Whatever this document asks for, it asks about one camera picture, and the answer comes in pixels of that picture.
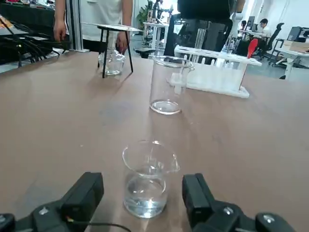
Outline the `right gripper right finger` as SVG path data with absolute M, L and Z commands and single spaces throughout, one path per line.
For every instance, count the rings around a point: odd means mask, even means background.
M 183 176 L 182 197 L 190 228 L 194 232 L 295 231 L 277 214 L 262 212 L 250 218 L 239 206 L 216 200 L 200 173 Z

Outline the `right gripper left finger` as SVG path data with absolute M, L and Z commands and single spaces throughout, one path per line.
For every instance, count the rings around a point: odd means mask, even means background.
M 84 232 L 104 194 L 101 173 L 85 172 L 56 201 L 42 204 L 28 216 L 16 220 L 0 215 L 2 232 Z

